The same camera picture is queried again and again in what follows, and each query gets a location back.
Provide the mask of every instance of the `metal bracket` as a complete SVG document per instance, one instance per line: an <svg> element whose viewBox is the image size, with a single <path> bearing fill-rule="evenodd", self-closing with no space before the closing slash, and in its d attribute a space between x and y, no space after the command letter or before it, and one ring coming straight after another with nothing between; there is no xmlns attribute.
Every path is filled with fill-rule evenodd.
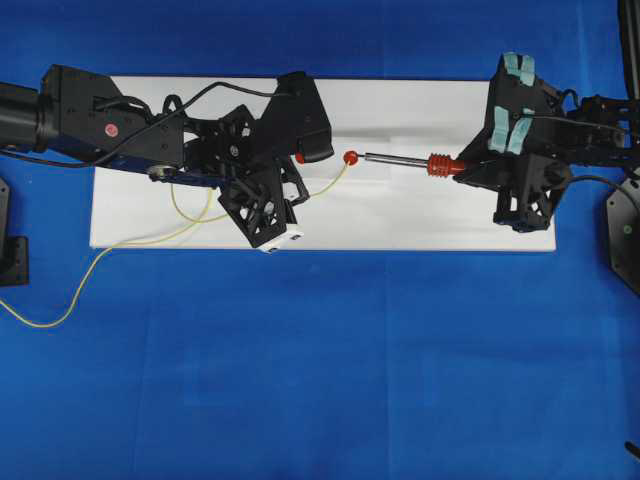
<svg viewBox="0 0 640 480"><path fill-rule="evenodd" d="M0 179L0 287L29 283L29 243L27 237L7 237L9 186Z"/></svg>
<svg viewBox="0 0 640 480"><path fill-rule="evenodd" d="M640 202L640 188L634 184L638 185L627 179L622 186ZM607 198L606 211L611 268L640 295L640 216L629 199L618 191Z"/></svg>

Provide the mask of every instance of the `white board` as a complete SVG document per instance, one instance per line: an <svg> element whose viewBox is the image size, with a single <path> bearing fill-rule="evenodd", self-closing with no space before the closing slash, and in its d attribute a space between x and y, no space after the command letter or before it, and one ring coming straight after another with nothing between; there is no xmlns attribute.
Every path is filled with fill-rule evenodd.
<svg viewBox="0 0 640 480"><path fill-rule="evenodd" d="M114 77L120 90L147 101L154 111L164 97L190 98L216 80L196 77ZM225 79L273 91L273 79ZM333 127L336 155L299 170L310 192L342 168L345 150L426 157L457 155L478 133L484 118L487 82L405 80L317 80ZM268 100L214 90L189 115L218 118L245 104L255 117ZM176 186L179 204L196 216L206 193ZM285 248L306 250L503 250L553 251L555 228L518 234L492 222L497 196L417 168L359 162L325 195L295 208L305 236ZM215 203L209 215L223 213ZM91 246L166 233L184 225L170 201L169 186L144 175L96 169ZM227 219L204 224L160 248L250 248Z"/></svg>

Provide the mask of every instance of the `blue background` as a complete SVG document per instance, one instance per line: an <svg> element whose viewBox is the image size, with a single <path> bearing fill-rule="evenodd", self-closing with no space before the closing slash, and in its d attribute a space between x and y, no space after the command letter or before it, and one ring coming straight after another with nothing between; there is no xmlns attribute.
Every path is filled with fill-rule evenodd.
<svg viewBox="0 0 640 480"><path fill-rule="evenodd" d="M613 0L2 10L0 78L29 86L52 63L485 80L515 50L553 85L626 97ZM95 255L93 172L3 159L0 175L31 242L31 285L0 294L51 320ZM1 475L640 478L623 449L640 303L606 266L605 195L572 187L552 254L118 252L60 328L1 314Z"/></svg>

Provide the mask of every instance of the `silver shaft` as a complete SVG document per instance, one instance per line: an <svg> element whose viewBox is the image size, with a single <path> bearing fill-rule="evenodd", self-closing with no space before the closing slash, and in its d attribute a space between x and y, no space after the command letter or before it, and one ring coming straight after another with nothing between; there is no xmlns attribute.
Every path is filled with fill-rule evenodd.
<svg viewBox="0 0 640 480"><path fill-rule="evenodd" d="M390 161L390 160L378 160L378 159L373 159L373 158L364 158L366 161L368 162L374 162L374 163L386 163L388 165L402 165L403 167L415 167L415 168L425 168L426 164L419 164L419 163L410 163L410 162L400 162L398 160L394 160L394 161Z"/></svg>
<svg viewBox="0 0 640 480"><path fill-rule="evenodd" d="M367 152L364 155L358 154L358 156L368 162L389 163L391 165L404 165L407 167L426 167L429 164L429 160L424 158L399 157L396 155L382 155L380 153Z"/></svg>

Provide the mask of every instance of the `white connector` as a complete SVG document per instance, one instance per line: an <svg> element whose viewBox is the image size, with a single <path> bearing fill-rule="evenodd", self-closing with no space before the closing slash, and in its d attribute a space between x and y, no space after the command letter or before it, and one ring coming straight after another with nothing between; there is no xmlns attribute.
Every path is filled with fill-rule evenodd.
<svg viewBox="0 0 640 480"><path fill-rule="evenodd" d="M269 240L267 243L263 243L258 248L265 253L274 253L280 250L285 243L298 240L302 237L304 237L304 233L300 230L298 224L287 223L287 230L284 233Z"/></svg>
<svg viewBox="0 0 640 480"><path fill-rule="evenodd" d="M295 183L288 182L282 184L282 193L287 200L295 200L300 196L298 187Z"/></svg>

